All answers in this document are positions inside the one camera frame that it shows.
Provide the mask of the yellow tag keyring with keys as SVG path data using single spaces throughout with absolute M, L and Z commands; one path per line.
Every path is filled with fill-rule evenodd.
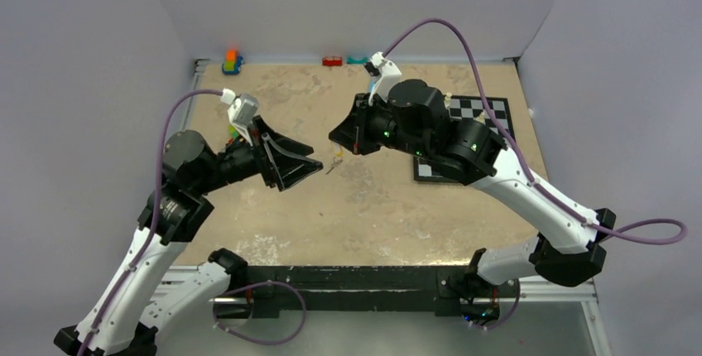
M 344 162 L 344 149 L 335 142 L 331 142 L 331 147 L 333 149 L 334 156 L 329 168 L 325 172 L 326 175 L 330 174 Z

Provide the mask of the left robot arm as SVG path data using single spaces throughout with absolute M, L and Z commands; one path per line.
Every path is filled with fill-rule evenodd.
M 156 189 L 119 269 L 86 317 L 58 331 L 59 349 L 68 355 L 153 355 L 178 319 L 213 297 L 239 296 L 249 287 L 248 262 L 221 248 L 176 289 L 154 296 L 213 212 L 208 193 L 253 176 L 283 191 L 321 171 L 312 147 L 275 132 L 260 117 L 249 129 L 250 140 L 232 142 L 221 152 L 194 130 L 165 142 Z

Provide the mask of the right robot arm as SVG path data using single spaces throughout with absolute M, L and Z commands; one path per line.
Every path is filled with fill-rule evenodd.
M 386 147 L 421 157 L 440 176 L 481 190 L 536 229 L 524 243 L 475 252 L 464 283 L 477 296 L 535 275 L 578 286 L 603 270 L 607 252 L 599 230 L 612 228 L 614 214 L 576 203 L 521 167 L 505 137 L 471 118 L 451 118 L 443 94 L 420 79 L 394 85 L 386 99 L 356 94 L 329 139 L 354 155 Z

